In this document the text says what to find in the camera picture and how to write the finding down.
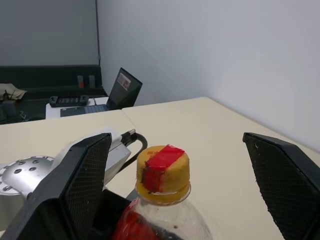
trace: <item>bottle cap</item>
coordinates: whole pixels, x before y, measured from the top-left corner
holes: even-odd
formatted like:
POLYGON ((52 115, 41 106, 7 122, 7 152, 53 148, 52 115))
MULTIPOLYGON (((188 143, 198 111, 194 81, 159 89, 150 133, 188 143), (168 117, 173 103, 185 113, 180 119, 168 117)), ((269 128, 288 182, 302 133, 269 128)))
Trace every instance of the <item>bottle cap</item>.
POLYGON ((171 145, 152 146, 137 158, 136 186, 139 195, 156 204, 172 204, 190 193, 189 157, 171 145))

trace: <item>gray wall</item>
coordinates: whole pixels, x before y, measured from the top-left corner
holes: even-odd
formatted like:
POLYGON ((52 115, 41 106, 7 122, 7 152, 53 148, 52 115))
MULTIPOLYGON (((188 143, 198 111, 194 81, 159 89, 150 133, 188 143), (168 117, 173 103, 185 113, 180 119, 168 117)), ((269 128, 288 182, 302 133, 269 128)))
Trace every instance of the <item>gray wall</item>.
POLYGON ((98 63, 95 0, 0 1, 0 66, 98 63))
POLYGON ((319 9, 318 0, 98 0, 103 85, 109 93, 123 67, 144 83, 138 105, 208 96, 320 152, 319 9))

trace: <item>laptop screen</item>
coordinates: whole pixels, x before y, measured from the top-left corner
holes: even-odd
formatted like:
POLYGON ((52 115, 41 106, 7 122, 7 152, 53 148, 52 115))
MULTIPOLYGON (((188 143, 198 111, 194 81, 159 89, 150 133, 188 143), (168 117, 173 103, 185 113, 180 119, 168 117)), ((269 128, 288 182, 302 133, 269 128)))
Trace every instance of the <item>laptop screen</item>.
POLYGON ((121 68, 106 103, 107 107, 110 110, 133 107, 141 87, 142 82, 121 68))

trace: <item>screw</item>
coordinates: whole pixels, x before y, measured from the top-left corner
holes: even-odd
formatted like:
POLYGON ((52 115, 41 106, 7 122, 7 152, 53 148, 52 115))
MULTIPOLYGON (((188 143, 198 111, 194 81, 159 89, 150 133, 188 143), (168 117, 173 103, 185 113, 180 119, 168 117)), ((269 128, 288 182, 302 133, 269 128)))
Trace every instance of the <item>screw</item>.
POLYGON ((6 192, 6 191, 9 191, 10 189, 12 189, 11 186, 5 186, 2 190, 6 192))

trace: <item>laptop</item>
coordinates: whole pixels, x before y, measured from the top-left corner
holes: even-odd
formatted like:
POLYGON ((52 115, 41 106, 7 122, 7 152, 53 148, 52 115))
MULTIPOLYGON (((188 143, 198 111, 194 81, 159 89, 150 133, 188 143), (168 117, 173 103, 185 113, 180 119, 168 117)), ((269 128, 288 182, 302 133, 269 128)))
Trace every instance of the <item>laptop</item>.
POLYGON ((133 107, 141 87, 142 82, 123 68, 120 68, 106 104, 62 108, 60 116, 69 117, 133 107))

